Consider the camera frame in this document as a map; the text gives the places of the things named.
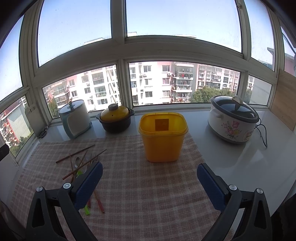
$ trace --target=yellow plastic container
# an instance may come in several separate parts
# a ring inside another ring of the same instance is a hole
[[[181,153],[188,127],[179,113],[150,113],[142,116],[139,133],[150,162],[176,161]]]

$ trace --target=checkered tablecloth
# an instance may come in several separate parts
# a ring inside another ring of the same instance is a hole
[[[171,163],[148,162],[142,139],[135,135],[39,144],[10,204],[22,225],[26,226],[36,187],[55,189],[70,181],[71,176],[62,180],[71,171],[69,159],[55,161],[92,144],[96,145],[88,154],[93,156],[107,149],[99,159],[104,170],[96,187],[105,213],[94,195],[91,214],[79,212],[98,240],[201,240],[219,216],[197,179],[196,168],[203,158],[190,134],[179,160]],[[67,238],[74,240],[61,209],[56,210]]]

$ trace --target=rice cooker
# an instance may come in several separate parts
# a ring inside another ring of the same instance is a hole
[[[84,100],[69,101],[59,110],[63,127],[71,139],[86,132],[92,126]]]
[[[210,102],[208,122],[220,138],[231,143],[244,143],[251,138],[259,121],[258,113],[251,106],[239,96],[214,96]]]

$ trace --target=yellow pot lid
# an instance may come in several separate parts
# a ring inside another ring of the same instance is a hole
[[[108,109],[101,113],[101,121],[114,122],[124,119],[129,115],[129,110],[125,106],[118,106],[118,104],[111,104]]]

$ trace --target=wooden board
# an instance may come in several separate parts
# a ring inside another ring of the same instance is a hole
[[[296,77],[280,70],[271,112],[290,130],[296,125]]]

